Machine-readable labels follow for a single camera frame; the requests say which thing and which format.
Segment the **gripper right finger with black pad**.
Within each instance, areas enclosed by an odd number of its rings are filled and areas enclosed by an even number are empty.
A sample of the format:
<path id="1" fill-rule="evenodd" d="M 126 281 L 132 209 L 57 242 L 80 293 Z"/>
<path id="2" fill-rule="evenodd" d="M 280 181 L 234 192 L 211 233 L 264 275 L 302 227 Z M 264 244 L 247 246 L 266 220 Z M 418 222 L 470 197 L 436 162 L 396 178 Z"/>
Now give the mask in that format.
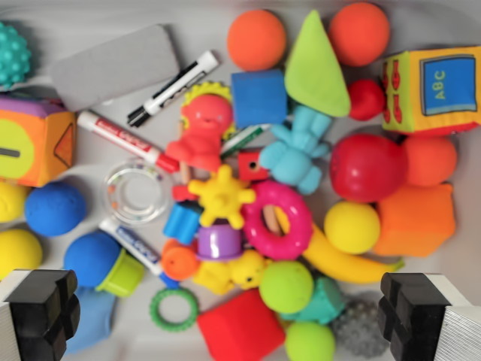
<path id="1" fill-rule="evenodd" d="M 441 274 L 385 273 L 378 324 L 396 360 L 479 360 L 480 306 Z"/>

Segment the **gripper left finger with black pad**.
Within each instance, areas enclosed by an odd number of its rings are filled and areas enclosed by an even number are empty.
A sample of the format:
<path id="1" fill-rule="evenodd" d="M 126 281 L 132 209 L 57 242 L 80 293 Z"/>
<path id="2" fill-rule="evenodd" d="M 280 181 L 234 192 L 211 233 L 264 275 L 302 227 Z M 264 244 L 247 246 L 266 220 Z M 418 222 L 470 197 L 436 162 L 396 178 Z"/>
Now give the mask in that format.
<path id="1" fill-rule="evenodd" d="M 80 322 L 72 270 L 16 269 L 1 281 L 1 359 L 60 360 Z"/>

